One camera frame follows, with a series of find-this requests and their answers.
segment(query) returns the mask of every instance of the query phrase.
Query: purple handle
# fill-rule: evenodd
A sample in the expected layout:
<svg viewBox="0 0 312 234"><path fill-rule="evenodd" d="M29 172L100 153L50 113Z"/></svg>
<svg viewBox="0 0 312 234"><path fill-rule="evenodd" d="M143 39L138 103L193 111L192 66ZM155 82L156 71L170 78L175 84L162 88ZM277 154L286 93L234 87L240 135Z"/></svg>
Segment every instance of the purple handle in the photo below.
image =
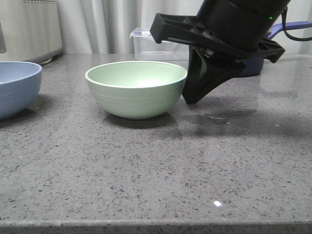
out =
<svg viewBox="0 0 312 234"><path fill-rule="evenodd" d="M286 23L286 30L302 29L312 27L312 21L299 21ZM275 24L271 27L271 34L268 36L272 39L279 32L283 31L283 25L281 23Z"/></svg>

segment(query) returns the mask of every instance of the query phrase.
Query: bowl rim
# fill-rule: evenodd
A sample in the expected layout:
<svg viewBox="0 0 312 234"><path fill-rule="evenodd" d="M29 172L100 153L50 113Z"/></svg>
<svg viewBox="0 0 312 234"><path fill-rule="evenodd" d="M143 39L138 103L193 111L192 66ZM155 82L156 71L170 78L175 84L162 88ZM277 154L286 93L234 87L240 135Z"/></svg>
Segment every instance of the bowl rim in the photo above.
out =
<svg viewBox="0 0 312 234"><path fill-rule="evenodd" d="M185 71L185 75L178 79L178 80L175 80L173 82L170 82L170 83L166 83L166 84L162 84L162 85L155 85L155 86L147 86L147 87L128 87L128 86L120 86L120 85L111 85L111 84L103 84L103 83L100 83L100 82L97 82L97 81L94 81L92 79L90 79L88 77L88 74L90 71L98 68L98 67L102 67L102 66L107 66L107 65L111 65L111 64L116 64L116 63L129 63L129 62L138 62L138 63L162 63L162 64L168 64L170 66L175 66L175 67L179 67L179 68L182 68L184 71ZM104 87L111 87L111 88L122 88L122 89L148 89L148 88L156 88L156 87L162 87L162 86L166 86L166 85L171 85L171 84L175 84L175 83L179 83L181 82L182 80L184 80L187 76L187 70L182 67L182 66L179 66L179 65L176 65L174 63L169 63L169 62L162 62L162 61L147 61L147 60L140 60L140 61L137 61L137 60L130 60L130 61L119 61L119 62L110 62L110 63L105 63L105 64L102 64L102 65L99 65L99 66L96 66L96 67L93 67L91 69L89 69L86 73L85 73L85 78L93 83L93 84L97 84L97 85L100 85L100 86L104 86Z"/></svg>
<svg viewBox="0 0 312 234"><path fill-rule="evenodd" d="M9 84L9 83L13 83L13 82L16 82L16 81L19 81L19 80L22 80L22 79L27 79L27 78L30 78L34 75L37 75L39 74L41 71L42 71L42 67L37 64L37 63L34 63L34 62L25 62L25 61L0 61L0 64L1 63L28 63L28 64L31 64L31 65L35 65L38 67L38 70L35 71L34 73L30 74L30 75L27 75L27 76L24 76L24 77L20 77L20 78L17 78L17 79L14 79L14 80L9 80L9 81L5 81L5 82L0 82L0 85L3 85L3 84Z"/></svg>

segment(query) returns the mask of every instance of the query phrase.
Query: countertop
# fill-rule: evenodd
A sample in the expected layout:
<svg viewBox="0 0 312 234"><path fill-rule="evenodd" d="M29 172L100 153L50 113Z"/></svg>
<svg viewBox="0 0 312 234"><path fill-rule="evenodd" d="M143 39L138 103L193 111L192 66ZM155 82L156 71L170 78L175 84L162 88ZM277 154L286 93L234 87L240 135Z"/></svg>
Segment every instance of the countertop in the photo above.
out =
<svg viewBox="0 0 312 234"><path fill-rule="evenodd" d="M147 120L89 91L88 69L123 60L59 56L0 121L0 233L312 233L311 56Z"/></svg>

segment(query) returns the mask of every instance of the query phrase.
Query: light green bowl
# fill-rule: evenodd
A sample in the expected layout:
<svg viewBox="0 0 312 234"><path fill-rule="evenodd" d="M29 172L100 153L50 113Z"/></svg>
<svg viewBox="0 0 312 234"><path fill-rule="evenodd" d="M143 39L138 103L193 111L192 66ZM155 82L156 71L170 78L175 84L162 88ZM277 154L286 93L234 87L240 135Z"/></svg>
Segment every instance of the light green bowl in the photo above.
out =
<svg viewBox="0 0 312 234"><path fill-rule="evenodd" d="M107 112L130 119L165 113L179 100L187 71L156 61L107 63L86 72L94 98Z"/></svg>

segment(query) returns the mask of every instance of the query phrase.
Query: blue bowl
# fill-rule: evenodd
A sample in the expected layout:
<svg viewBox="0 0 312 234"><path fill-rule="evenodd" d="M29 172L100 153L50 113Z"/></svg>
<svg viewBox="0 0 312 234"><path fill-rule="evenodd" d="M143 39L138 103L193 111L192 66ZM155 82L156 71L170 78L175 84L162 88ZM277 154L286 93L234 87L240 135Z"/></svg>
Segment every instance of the blue bowl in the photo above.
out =
<svg viewBox="0 0 312 234"><path fill-rule="evenodd" d="M0 62L0 119L25 109L37 97L42 67L32 62Z"/></svg>

